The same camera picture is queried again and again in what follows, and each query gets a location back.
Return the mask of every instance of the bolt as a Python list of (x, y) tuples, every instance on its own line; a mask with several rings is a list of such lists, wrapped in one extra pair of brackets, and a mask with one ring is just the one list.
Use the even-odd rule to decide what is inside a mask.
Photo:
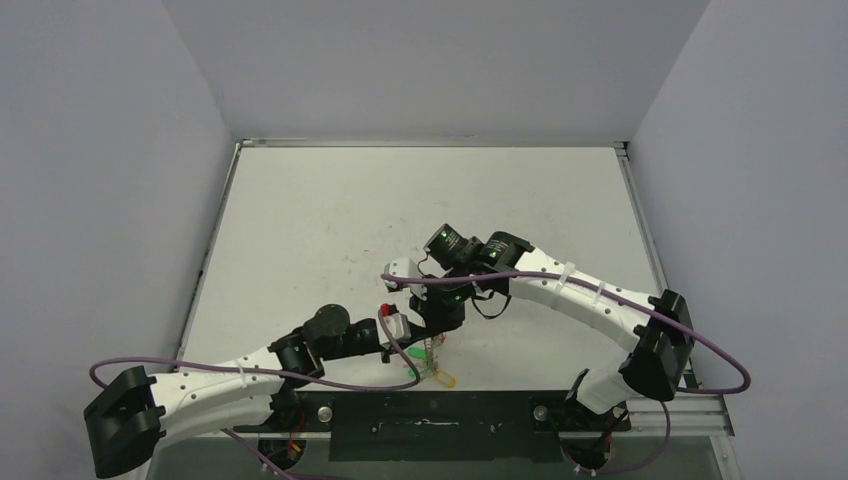
[(330, 407), (321, 407), (318, 409), (318, 421), (327, 423), (333, 419), (333, 409)]
[(543, 405), (539, 405), (538, 407), (533, 409), (533, 418), (540, 422), (544, 422), (548, 419), (548, 409)]

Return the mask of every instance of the white tabletop surface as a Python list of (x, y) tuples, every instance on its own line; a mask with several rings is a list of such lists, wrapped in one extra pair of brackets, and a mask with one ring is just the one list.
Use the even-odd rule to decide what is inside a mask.
[[(409, 294), (387, 293), (379, 274), (397, 257), (423, 258), (423, 244), (445, 222), (483, 240), (513, 233), (586, 273), (656, 293), (612, 148), (245, 148), (234, 175), (186, 360), (252, 352), (327, 303), (356, 321), (391, 302), (420, 321)], [(423, 268), (439, 272), (432, 261)], [(439, 350), (462, 390), (567, 389), (583, 368), (616, 357), (623, 352), (611, 340), (522, 300), (496, 320), (469, 305)], [(331, 361), (325, 378), (401, 383), (409, 380), (401, 364), (378, 355)], [(428, 380), (416, 388), (444, 387)]]

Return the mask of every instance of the yellow loop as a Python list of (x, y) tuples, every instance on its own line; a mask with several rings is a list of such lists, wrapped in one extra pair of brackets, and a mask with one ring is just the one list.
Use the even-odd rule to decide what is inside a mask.
[(444, 370), (436, 370), (436, 376), (434, 378), (437, 382), (441, 383), (442, 385), (448, 388), (453, 388), (456, 386), (456, 378), (454, 378), (453, 375)]

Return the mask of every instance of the wall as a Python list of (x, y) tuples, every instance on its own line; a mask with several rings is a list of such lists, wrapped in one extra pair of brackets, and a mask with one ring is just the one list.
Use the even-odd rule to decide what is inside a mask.
[(846, 24), (843, 0), (714, 0), (630, 146), (671, 285), (753, 373), (727, 399), (746, 478), (848, 477)]
[(707, 0), (163, 0), (239, 137), (630, 138)]
[(158, 0), (0, 7), (0, 469), (94, 478), (87, 366), (173, 355), (232, 154)]

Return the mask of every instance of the metal frame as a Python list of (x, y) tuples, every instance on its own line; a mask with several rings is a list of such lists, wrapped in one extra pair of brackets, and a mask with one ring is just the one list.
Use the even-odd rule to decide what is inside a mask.
[[(185, 328), (180, 340), (177, 358), (180, 359), (185, 353), (188, 337), (197, 311), (198, 300), (203, 289), (203, 283), (212, 251), (215, 247), (221, 220), (226, 209), (230, 188), (235, 178), (238, 161), (243, 148), (309, 148), (309, 147), (611, 147), (616, 151), (621, 168), (622, 178), (633, 206), (634, 214), (639, 225), (639, 231), (645, 245), (651, 269), (659, 291), (667, 288), (667, 281), (663, 273), (662, 264), (656, 251), (653, 237), (645, 221), (644, 211), (639, 200), (636, 183), (630, 169), (627, 150), (624, 142), (575, 142), (559, 140), (520, 140), (520, 139), (493, 139), (482, 138), (474, 135), (458, 137), (441, 137), (424, 140), (338, 140), (338, 139), (308, 139), (308, 138), (253, 138), (236, 142), (235, 151), (227, 173), (227, 178), (221, 194), (221, 202), (215, 225), (211, 232), (210, 240), (201, 266), (201, 275), (192, 295), (191, 305), (185, 321)], [(630, 421), (633, 426), (628, 432), (619, 432), (623, 436), (661, 436), (665, 431), (665, 417), (657, 402), (648, 399), (634, 399), (628, 402), (631, 411)], [(672, 422), (672, 436), (699, 436), (710, 437), (716, 462), (719, 466), (722, 478), (741, 479), (742, 475), (736, 461), (729, 436), (733, 435), (730, 417), (721, 396), (715, 395), (678, 395), (675, 401), (669, 404)], [(561, 438), (581, 438), (596, 434), (592, 433), (561, 433)], [(275, 438), (276, 436), (286, 438), (287, 433), (279, 434), (246, 434), (248, 437)], [(218, 432), (203, 435), (206, 438), (223, 437)], [(293, 436), (296, 439), (329, 439), (330, 433), (299, 433)]]

